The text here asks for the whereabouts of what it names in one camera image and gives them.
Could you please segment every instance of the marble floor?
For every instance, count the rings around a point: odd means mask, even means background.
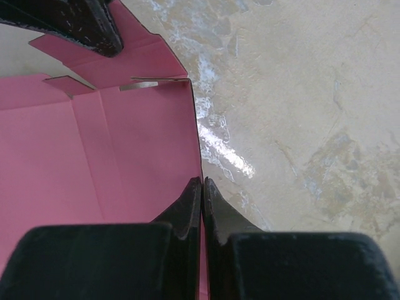
[[[194,84],[203,170],[273,231],[356,231],[400,282],[400,2],[124,0]],[[0,30],[0,76],[71,72]]]

